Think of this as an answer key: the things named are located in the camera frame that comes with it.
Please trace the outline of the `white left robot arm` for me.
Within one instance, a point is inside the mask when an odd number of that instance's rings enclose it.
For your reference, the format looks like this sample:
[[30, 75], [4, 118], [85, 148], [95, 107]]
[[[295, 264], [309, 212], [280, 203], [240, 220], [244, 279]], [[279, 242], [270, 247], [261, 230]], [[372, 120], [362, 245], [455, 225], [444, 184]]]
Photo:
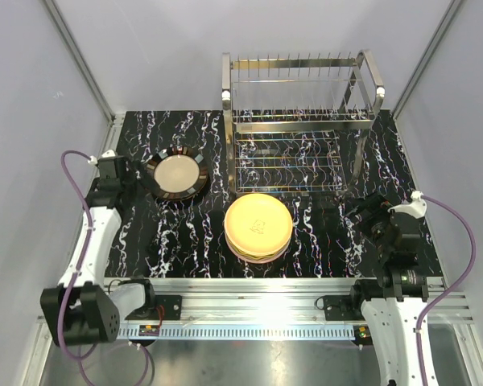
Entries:
[[112, 293], [104, 290], [110, 249], [136, 196], [137, 179], [128, 158], [113, 150], [86, 160], [98, 175], [88, 193], [77, 194], [83, 216], [72, 258], [58, 284], [40, 296], [53, 341], [63, 351], [112, 343], [128, 316], [148, 319], [157, 310], [154, 289], [146, 278], [123, 281]]

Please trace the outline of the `yellow plate with drawing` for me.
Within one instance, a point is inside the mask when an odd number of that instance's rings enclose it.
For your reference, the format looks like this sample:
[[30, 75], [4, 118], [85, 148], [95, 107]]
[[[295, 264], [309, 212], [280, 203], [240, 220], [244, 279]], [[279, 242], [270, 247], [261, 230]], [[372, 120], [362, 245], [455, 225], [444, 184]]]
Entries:
[[224, 226], [237, 247], [256, 253], [281, 249], [291, 239], [294, 227], [285, 204], [261, 193], [236, 199], [225, 213]]

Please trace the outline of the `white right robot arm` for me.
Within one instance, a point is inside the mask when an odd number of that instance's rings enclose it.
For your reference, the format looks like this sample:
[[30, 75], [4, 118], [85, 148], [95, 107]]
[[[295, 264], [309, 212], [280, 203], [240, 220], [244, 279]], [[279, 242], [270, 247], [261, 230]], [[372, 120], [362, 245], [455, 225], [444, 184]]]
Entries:
[[352, 316], [369, 328], [382, 385], [438, 383], [421, 315], [429, 299], [427, 276], [417, 262], [419, 221], [426, 211], [419, 191], [398, 205], [373, 193], [357, 199], [346, 215], [378, 252], [375, 277], [356, 280], [348, 302]]

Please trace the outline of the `dark striped rim plate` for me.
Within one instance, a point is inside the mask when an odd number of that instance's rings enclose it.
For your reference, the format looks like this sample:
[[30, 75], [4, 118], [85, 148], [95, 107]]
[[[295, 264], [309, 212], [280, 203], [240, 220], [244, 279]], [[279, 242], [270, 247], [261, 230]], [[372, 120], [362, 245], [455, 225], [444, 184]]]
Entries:
[[155, 199], [185, 201], [200, 194], [209, 181], [208, 164], [202, 153], [188, 146], [168, 147], [145, 164], [149, 191]]

